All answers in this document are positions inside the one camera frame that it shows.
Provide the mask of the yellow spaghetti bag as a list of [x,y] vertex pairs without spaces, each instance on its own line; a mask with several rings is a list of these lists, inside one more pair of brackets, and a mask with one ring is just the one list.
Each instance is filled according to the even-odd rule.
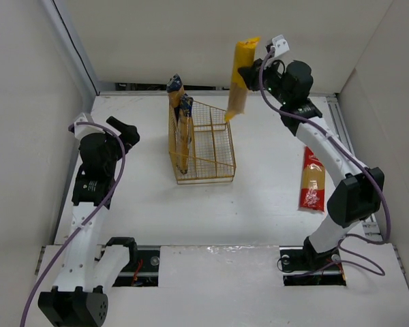
[[260,37],[253,37],[237,42],[235,46],[228,107],[225,116],[226,122],[233,119],[236,115],[244,113],[249,91],[238,69],[251,67],[253,65],[256,48],[260,40]]

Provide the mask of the blue label spaghetti bag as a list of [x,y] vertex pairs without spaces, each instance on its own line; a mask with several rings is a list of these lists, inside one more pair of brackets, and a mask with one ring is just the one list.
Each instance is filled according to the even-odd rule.
[[177,122],[176,152],[177,167],[182,174],[187,174],[190,155],[190,142],[192,141],[192,106],[193,97],[184,94],[180,100],[179,119]]

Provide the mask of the black label spaghetti bag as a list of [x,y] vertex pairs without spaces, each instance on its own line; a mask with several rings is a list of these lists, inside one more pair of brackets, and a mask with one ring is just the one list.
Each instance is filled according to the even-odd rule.
[[174,131],[177,132],[177,122],[179,119],[179,109],[181,103],[181,97],[185,94],[183,82],[180,75],[175,74],[170,78],[166,85],[166,91],[169,98],[169,105],[174,111]]

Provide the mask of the red spaghetti bag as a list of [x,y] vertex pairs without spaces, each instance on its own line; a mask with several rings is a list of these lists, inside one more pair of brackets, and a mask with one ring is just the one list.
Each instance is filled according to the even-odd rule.
[[324,212],[326,170],[313,151],[304,148],[299,208]]

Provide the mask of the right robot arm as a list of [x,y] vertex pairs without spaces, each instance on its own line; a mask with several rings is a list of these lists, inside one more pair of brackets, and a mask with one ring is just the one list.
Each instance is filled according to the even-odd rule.
[[248,90],[270,93],[280,103],[275,111],[282,123],[313,152],[333,181],[335,189],[327,201],[327,215],[303,243],[307,265],[318,270],[358,222],[387,208],[382,192],[384,173],[354,157],[329,129],[309,98],[314,81],[310,66],[293,61],[281,72],[280,65],[280,60],[266,66],[263,59],[257,59],[235,72]]

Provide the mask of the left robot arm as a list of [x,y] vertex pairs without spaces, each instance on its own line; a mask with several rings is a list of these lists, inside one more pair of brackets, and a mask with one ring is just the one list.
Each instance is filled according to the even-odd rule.
[[136,126],[110,116],[105,125],[82,114],[69,131],[79,141],[82,163],[74,182],[70,235],[41,276],[59,256],[61,270],[51,289],[40,292],[37,305],[53,326],[102,326],[108,292],[121,270],[133,259],[133,238],[107,246],[96,259],[101,229],[109,215],[115,189],[125,169],[125,156],[140,136]]

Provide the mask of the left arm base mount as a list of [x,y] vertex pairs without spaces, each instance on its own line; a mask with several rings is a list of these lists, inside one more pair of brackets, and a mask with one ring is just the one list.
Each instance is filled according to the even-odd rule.
[[119,273],[114,287],[157,287],[159,281],[160,248],[138,248],[138,259]]

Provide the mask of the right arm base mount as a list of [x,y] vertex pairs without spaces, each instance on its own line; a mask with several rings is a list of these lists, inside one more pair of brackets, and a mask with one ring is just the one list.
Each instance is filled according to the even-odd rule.
[[337,249],[309,259],[302,247],[280,247],[277,267],[285,286],[346,286]]

